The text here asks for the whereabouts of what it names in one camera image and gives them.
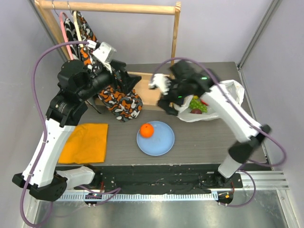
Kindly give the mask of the fake orange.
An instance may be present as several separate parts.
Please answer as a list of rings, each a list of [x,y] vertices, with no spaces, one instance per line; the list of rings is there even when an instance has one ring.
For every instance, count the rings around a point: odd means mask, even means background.
[[[150,123],[145,123],[140,127],[139,133],[143,138],[150,138],[154,134],[154,127]]]

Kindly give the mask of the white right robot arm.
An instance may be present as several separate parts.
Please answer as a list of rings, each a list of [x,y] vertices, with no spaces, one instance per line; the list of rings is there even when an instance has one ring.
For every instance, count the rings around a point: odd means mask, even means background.
[[[218,114],[236,138],[214,174],[215,185],[224,188],[261,145],[271,128],[253,120],[210,69],[197,72],[188,62],[180,60],[170,67],[170,71],[174,78],[154,74],[150,79],[149,88],[158,88],[161,92],[157,105],[167,114],[177,116],[179,112],[171,104],[182,106],[187,96],[196,95]]]

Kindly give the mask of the blue plastic plate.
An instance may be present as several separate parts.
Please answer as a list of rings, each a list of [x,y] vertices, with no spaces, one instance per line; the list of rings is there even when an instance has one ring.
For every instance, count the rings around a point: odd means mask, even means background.
[[[136,136],[137,145],[142,152],[150,156],[161,156],[169,152],[175,142],[175,135],[169,125],[161,121],[148,122],[154,127],[154,134],[150,138],[141,137],[139,131]]]

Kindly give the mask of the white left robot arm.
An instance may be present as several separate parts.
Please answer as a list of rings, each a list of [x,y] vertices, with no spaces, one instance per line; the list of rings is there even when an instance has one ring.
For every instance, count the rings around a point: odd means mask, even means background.
[[[118,85],[130,92],[140,82],[142,77],[128,74],[125,63],[116,60],[113,63],[112,70],[103,67],[96,72],[80,60],[62,65],[57,75],[59,92],[42,117],[44,132],[36,151],[27,168],[12,178],[17,186],[29,190],[32,197],[54,202],[66,190],[80,185],[92,190],[100,186],[101,173],[90,164],[66,171],[55,168],[64,145],[87,110],[85,102],[108,86]]]

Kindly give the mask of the green fake grapes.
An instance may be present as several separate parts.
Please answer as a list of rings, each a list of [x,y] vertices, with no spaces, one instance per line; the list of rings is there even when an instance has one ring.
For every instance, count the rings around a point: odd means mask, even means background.
[[[189,104],[191,110],[199,109],[202,113],[207,113],[208,108],[205,104],[202,103],[200,99],[192,98]]]

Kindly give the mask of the wooden clothes rack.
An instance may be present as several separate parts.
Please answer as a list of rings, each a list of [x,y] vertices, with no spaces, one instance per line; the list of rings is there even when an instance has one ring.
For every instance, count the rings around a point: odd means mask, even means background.
[[[42,16],[51,34],[57,43],[64,41],[61,29],[51,12],[52,10],[78,10],[78,11],[96,11],[96,12],[112,12],[112,13],[133,13],[133,14],[152,14],[152,15],[172,15],[174,16],[173,38],[171,57],[175,57],[176,45],[178,37],[179,19],[181,13],[181,2],[176,2],[175,6],[160,5],[138,5],[138,4],[111,4],[111,3],[92,3],[92,2],[67,2],[36,0],[34,1],[36,9]],[[143,101],[143,109],[159,111],[156,101],[159,99],[160,92],[158,90],[148,89],[148,80],[152,76],[151,73],[131,72],[133,75],[142,77],[142,80],[136,85],[135,90],[138,92]]]

